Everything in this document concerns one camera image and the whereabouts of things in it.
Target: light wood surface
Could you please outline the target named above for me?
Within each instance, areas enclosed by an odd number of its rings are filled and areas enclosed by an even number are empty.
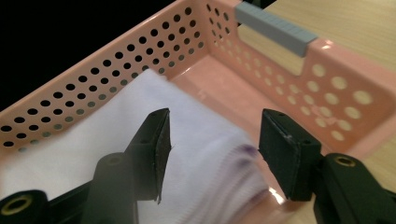
[[[396,1],[278,0],[265,10],[354,50],[396,74]],[[292,73],[300,72],[302,59],[246,26],[240,27],[240,35]],[[362,161],[383,188],[396,191],[396,135]],[[316,223],[312,208],[313,201],[305,203],[287,223]]]

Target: folded towel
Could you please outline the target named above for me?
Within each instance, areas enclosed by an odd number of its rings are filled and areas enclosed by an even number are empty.
[[[160,204],[139,202],[140,223],[230,223],[268,189],[248,134],[146,70],[106,105],[62,134],[2,164],[0,196],[42,189],[59,196],[92,179],[95,164],[122,152],[147,114],[170,109],[173,146]]]

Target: perforated basket wall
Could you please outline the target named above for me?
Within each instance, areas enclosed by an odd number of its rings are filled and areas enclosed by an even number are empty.
[[[211,70],[213,64],[229,69],[213,71],[230,71],[230,76],[239,76],[252,92],[271,102],[258,108],[275,107],[288,113],[328,151],[366,153],[395,133],[395,74],[330,40],[316,38],[307,44],[303,71],[295,76],[240,40],[235,18],[239,4],[228,0],[180,0],[132,28],[2,111],[1,152],[25,150],[30,144],[67,130],[145,69],[152,68],[172,81],[192,71]],[[283,22],[278,18],[268,20]],[[289,33],[301,32],[288,23],[279,27]],[[216,79],[213,71],[209,75]],[[232,97],[245,94],[240,91],[232,89],[233,96],[226,92],[220,96],[229,99],[221,102],[223,109],[232,108]],[[241,102],[241,108],[254,105]],[[233,114],[244,118],[246,125],[236,123],[252,135],[260,131],[256,127],[260,127],[261,111],[250,117],[244,115],[243,109],[216,110],[225,117]]]

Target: basket handle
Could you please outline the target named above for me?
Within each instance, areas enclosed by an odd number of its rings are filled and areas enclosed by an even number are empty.
[[[305,56],[308,44],[318,38],[317,35],[247,2],[236,6],[235,17],[239,22],[300,57]]]

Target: circular hole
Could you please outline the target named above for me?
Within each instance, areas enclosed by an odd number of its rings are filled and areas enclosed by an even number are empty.
[[[66,117],[65,119],[64,119],[64,121],[66,121],[66,122],[68,122],[68,123],[70,123],[70,122],[73,122],[73,117]]]
[[[44,101],[41,101],[40,104],[41,104],[42,106],[49,106],[49,105],[50,105],[50,101],[44,100]]]
[[[268,75],[272,75],[272,68],[270,67],[270,66],[265,66],[265,72],[268,74]]]
[[[312,72],[317,77],[324,77],[324,75],[326,75],[326,69],[319,63],[316,63],[314,66],[312,66]]]
[[[53,129],[55,130],[61,130],[64,126],[62,126],[62,124],[55,124],[53,125]]]
[[[327,103],[329,103],[329,105],[337,105],[340,102],[338,100],[338,97],[330,92],[324,94],[324,99],[326,100]]]
[[[324,119],[316,118],[315,122],[321,128],[325,128],[327,126],[326,121],[324,121]]]
[[[172,41],[172,40],[174,40],[174,39],[175,39],[175,35],[174,35],[174,34],[170,34],[170,35],[168,36],[168,40]]]
[[[280,88],[280,87],[276,87],[276,92],[277,92],[277,94],[279,94],[279,95],[283,95],[283,90],[282,90],[282,88]]]
[[[301,107],[301,111],[303,112],[303,114],[305,114],[305,115],[307,115],[307,116],[311,114],[311,111],[310,111],[309,108],[306,107],[306,106],[302,106],[302,107]]]
[[[353,92],[353,99],[361,105],[369,105],[373,102],[373,97],[367,91],[355,91]]]
[[[192,9],[190,7],[186,7],[186,10],[184,10],[184,13],[186,13],[186,15],[190,15],[192,13]]]
[[[153,49],[146,49],[146,53],[147,55],[151,55],[154,52]]]
[[[14,119],[14,121],[15,121],[16,123],[24,123],[24,122],[25,122],[25,119],[24,119],[23,117],[17,117],[17,118]]]
[[[1,127],[0,130],[2,132],[8,133],[8,132],[12,131],[12,128],[10,126],[8,126],[8,125],[5,125],[5,126]]]
[[[347,87],[347,81],[343,77],[333,77],[332,85],[338,90],[343,90]]]
[[[85,77],[85,76],[80,76],[79,78],[78,78],[78,81],[79,82],[86,82],[88,79],[87,79],[87,77]]]
[[[86,95],[85,95],[84,93],[79,93],[79,94],[77,95],[77,98],[80,99],[80,100],[85,99],[85,97],[86,97]]]
[[[85,113],[85,111],[83,109],[76,110],[77,115],[83,115],[84,113]]]
[[[190,21],[190,27],[194,27],[197,24],[196,21]]]
[[[99,68],[96,68],[96,67],[92,68],[91,69],[91,74],[98,75],[99,74]]]
[[[104,77],[104,78],[100,79],[100,82],[105,85],[108,83],[108,78]]]
[[[321,106],[319,111],[324,117],[328,117],[329,118],[329,117],[332,116],[332,111],[326,106]]]
[[[178,29],[178,32],[183,35],[184,33],[186,33],[186,28],[184,27],[180,27],[180,29]]]
[[[35,124],[34,124],[34,125],[30,125],[30,126],[29,126],[29,130],[30,130],[30,131],[37,131],[37,130],[38,130],[38,126],[35,125]]]
[[[14,143],[13,143],[13,142],[7,141],[7,142],[5,142],[5,143],[3,144],[3,146],[5,146],[5,147],[13,147],[13,146],[14,146]]]
[[[54,115],[61,115],[63,113],[62,109],[54,109],[53,114]]]
[[[87,106],[92,108],[92,107],[96,106],[96,103],[95,102],[88,102]]]
[[[120,82],[120,84],[121,84],[121,86],[126,86],[126,85],[128,84],[128,80],[123,79],[123,80]]]
[[[319,91],[319,85],[318,85],[318,83],[315,82],[315,81],[308,81],[308,82],[306,83],[306,85],[307,85],[308,89],[311,90],[311,91],[313,91],[313,92]]]
[[[169,28],[169,22],[167,22],[167,21],[165,21],[164,23],[163,23],[163,29],[168,29]]]
[[[315,103],[314,98],[310,95],[305,95],[304,100],[306,101],[307,104],[312,105]]]
[[[347,166],[347,167],[354,167],[356,166],[356,162],[354,162],[353,160],[347,158],[347,157],[343,157],[343,156],[339,156],[334,158],[335,162],[337,162],[340,165],[343,166]]]
[[[151,36],[157,36],[157,35],[158,35],[158,30],[152,29],[152,30],[150,31],[150,34],[151,34]]]
[[[24,194],[24,195],[18,196],[16,198],[11,199],[9,202],[7,202],[2,207],[1,214],[4,217],[13,216],[15,214],[18,214],[19,212],[22,212],[26,208],[28,208],[31,203],[32,203],[31,195]]]
[[[163,48],[164,45],[165,45],[165,43],[163,43],[163,41],[158,41],[158,43],[157,43],[158,48]]]
[[[174,16],[174,21],[175,21],[175,22],[180,21],[180,15],[175,15],[175,16]]]
[[[59,91],[56,91],[55,93],[53,93],[53,97],[55,99],[61,99],[62,97],[64,97],[64,94]]]
[[[114,93],[114,92],[117,91],[117,87],[110,87],[109,91],[110,91],[111,93]]]
[[[256,77],[262,77],[262,74],[258,70],[254,70],[254,75]]]
[[[279,82],[280,84],[284,84],[284,83],[285,83],[285,78],[282,77],[281,75],[277,75],[276,80],[277,80],[277,82]]]
[[[174,51],[179,51],[180,50],[180,46],[179,45],[175,45],[174,46]]]
[[[41,119],[41,122],[48,123],[48,122],[50,122],[50,118],[49,117],[44,117],[44,118]]]
[[[66,89],[67,89],[68,91],[73,91],[75,88],[76,88],[76,86],[73,85],[73,84],[67,84],[67,85],[66,85]]]
[[[126,47],[126,49],[128,49],[128,51],[134,51],[134,45],[130,44]]]
[[[116,57],[116,59],[121,59],[123,57],[123,53],[117,52],[114,56]]]
[[[267,86],[272,86],[271,79],[269,79],[268,77],[266,77],[266,78],[264,79],[264,81],[265,81],[265,84],[267,84]]]
[[[109,67],[111,65],[111,61],[110,60],[104,60],[103,61],[103,66],[104,67]]]
[[[348,106],[345,108],[345,113],[352,119],[359,119],[361,117],[361,112],[352,106]]]
[[[170,54],[168,51],[166,51],[166,52],[163,53],[163,57],[164,57],[164,58],[169,58],[170,55],[171,55],[171,54]]]
[[[27,113],[30,115],[36,115],[38,113],[38,111],[34,108],[30,108],[27,110]]]
[[[99,100],[105,100],[107,96],[105,94],[100,94],[98,98]]]
[[[114,70],[114,71],[111,73],[111,75],[112,75],[113,77],[119,77],[119,76],[120,76],[120,71],[119,71],[119,70]]]
[[[67,107],[72,107],[72,106],[74,105],[74,102],[73,102],[73,101],[67,101],[67,102],[65,103],[65,105],[66,105]]]
[[[97,91],[98,90],[98,88],[96,86],[90,86],[89,89],[90,89],[90,91]]]
[[[30,144],[32,144],[32,145],[37,145],[39,142],[38,142],[38,140],[32,140],[32,141],[30,141]]]
[[[236,60],[238,61],[238,63],[242,63],[242,59],[239,57],[236,57]]]
[[[227,40],[227,46],[231,48],[233,46],[233,42],[231,40]]]
[[[288,101],[292,105],[296,105],[297,104],[296,99],[293,96],[288,96]]]
[[[249,63],[245,63],[245,67],[246,67],[246,69],[247,69],[248,71],[251,70],[251,67],[250,67],[250,64],[249,64]]]
[[[50,137],[50,132],[44,132],[41,134],[43,137]]]
[[[352,125],[346,121],[346,120],[338,120],[337,121],[338,127],[340,127],[340,129],[344,130],[344,131],[351,131],[352,130]]]
[[[131,68],[131,64],[130,63],[125,63],[123,67],[125,69],[130,69]]]
[[[300,90],[298,89],[298,87],[294,84],[289,85],[291,92],[293,92],[294,94],[297,94],[300,92]]]
[[[148,42],[148,40],[144,36],[140,36],[139,43],[140,44],[146,44],[146,42]]]

